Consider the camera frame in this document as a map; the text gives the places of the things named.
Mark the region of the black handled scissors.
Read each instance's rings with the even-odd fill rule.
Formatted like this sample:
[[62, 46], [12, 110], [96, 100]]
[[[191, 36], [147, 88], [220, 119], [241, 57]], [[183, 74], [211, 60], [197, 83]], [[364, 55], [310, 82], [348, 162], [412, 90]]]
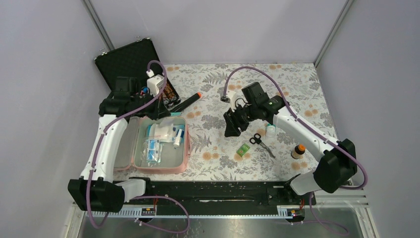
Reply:
[[253, 137], [251, 137], [251, 138], [249, 139], [249, 142], [250, 142], [251, 144], [257, 144], [257, 145], [260, 145], [262, 148], [264, 148], [264, 149], [265, 149], [265, 150], [269, 153], [269, 155], [270, 155], [272, 158], [275, 158], [275, 156], [274, 156], [274, 154], [272, 153], [271, 149], [270, 149], [268, 146], [266, 146], [266, 145], [262, 142], [261, 138], [262, 138], [262, 136], [261, 136], [259, 133], [255, 133], [255, 134], [253, 135]]

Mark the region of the small green box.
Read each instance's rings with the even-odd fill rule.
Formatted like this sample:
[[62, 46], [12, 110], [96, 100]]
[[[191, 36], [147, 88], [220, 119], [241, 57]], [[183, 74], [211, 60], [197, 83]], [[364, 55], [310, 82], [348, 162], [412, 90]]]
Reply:
[[242, 144], [240, 148], [236, 151], [236, 154], [240, 157], [243, 157], [250, 149], [250, 146], [246, 143]]

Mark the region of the small white medicine bottle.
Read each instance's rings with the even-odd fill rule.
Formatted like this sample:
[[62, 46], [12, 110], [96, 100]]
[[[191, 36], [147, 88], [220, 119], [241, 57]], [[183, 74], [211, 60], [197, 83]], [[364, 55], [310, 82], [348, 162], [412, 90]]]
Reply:
[[276, 136], [276, 127], [270, 123], [266, 124], [265, 135], [268, 138], [274, 138]]

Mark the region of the pink medicine kit bag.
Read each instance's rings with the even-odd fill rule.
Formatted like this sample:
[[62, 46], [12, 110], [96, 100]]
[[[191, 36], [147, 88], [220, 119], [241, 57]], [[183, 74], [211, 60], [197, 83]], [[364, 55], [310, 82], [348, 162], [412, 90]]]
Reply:
[[191, 139], [183, 117], [133, 117], [119, 144], [114, 171], [135, 168], [145, 174], [178, 174], [186, 170], [190, 154]]

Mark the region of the blue white blister pack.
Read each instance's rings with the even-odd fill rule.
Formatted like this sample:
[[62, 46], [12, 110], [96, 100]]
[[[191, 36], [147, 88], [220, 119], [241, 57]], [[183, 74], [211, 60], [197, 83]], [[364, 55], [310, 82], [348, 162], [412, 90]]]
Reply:
[[159, 162], [160, 160], [160, 140], [159, 139], [148, 140], [146, 160], [148, 162], [156, 162], [156, 163]]

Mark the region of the brown bottle orange cap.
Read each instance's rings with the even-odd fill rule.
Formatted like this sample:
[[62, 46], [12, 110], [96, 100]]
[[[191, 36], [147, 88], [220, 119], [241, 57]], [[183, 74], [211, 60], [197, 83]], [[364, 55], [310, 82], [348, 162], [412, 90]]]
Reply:
[[293, 159], [302, 159], [305, 152], [305, 146], [303, 144], [299, 144], [295, 146], [294, 149], [291, 151], [291, 156]]

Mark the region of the plastic bag of band-aids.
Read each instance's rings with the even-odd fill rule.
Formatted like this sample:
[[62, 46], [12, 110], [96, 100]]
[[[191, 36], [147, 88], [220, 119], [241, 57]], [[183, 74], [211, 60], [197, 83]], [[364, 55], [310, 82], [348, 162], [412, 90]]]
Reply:
[[153, 147], [151, 145], [148, 145], [146, 154], [145, 154], [146, 162], [159, 164], [161, 162], [161, 152], [162, 152], [161, 145], [154, 145]]

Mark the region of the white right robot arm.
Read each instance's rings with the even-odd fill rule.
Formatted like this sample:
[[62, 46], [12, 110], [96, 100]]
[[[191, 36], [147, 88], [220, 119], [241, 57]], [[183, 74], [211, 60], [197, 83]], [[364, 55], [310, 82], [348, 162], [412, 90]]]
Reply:
[[225, 137], [237, 137], [248, 128], [250, 122], [264, 120], [293, 136], [318, 161], [315, 170], [289, 180], [289, 187], [284, 190], [288, 203], [297, 204], [304, 194], [312, 191], [334, 193], [356, 174], [356, 150], [352, 141], [339, 141], [324, 134], [298, 116], [282, 97], [276, 95], [270, 98], [257, 82], [243, 88], [242, 92], [245, 96], [243, 106], [237, 104], [234, 91], [221, 97], [221, 101], [230, 104], [230, 109], [223, 115], [226, 121]]

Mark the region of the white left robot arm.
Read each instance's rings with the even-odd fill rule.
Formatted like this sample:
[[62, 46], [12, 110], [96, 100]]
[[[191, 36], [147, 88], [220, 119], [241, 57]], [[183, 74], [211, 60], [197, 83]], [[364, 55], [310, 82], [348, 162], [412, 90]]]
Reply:
[[114, 183], [117, 151], [130, 118], [159, 119], [170, 115], [161, 101], [167, 80], [150, 76], [152, 85], [141, 87], [134, 77], [118, 77], [116, 87], [100, 103], [99, 125], [88, 162], [78, 179], [71, 179], [68, 191], [83, 211], [119, 212], [134, 198], [143, 204], [152, 201], [154, 191], [141, 178]]

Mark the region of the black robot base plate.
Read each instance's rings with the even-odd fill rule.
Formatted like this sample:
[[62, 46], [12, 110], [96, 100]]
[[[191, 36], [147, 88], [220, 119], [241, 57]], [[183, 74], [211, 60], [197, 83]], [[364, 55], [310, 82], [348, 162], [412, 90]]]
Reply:
[[146, 196], [168, 196], [191, 216], [277, 215], [277, 207], [315, 205], [314, 196], [293, 195], [283, 181], [147, 181]]

